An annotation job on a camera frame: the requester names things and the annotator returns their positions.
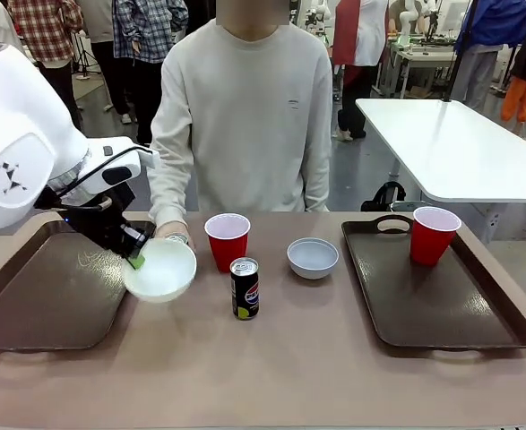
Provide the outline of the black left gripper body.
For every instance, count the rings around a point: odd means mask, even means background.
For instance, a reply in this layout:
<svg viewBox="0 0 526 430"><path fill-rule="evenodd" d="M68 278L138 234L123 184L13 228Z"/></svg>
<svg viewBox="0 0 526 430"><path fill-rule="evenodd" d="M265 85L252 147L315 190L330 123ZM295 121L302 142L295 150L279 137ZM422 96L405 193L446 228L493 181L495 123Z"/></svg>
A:
<svg viewBox="0 0 526 430"><path fill-rule="evenodd" d="M83 206L61 205L60 216L76 232L105 250L135 261L156 227L151 221L134 224L124 216L135 200L130 187L113 187Z"/></svg>

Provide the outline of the person's right hand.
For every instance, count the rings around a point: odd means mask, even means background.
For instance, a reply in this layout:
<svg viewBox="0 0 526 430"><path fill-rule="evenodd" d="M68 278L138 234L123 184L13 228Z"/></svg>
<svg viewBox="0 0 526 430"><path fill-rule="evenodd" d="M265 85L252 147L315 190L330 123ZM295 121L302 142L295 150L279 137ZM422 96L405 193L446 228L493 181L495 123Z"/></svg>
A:
<svg viewBox="0 0 526 430"><path fill-rule="evenodd" d="M191 238L187 225L183 222L170 221L163 224L156 229L155 237L183 243L192 251L195 251L194 241Z"/></svg>

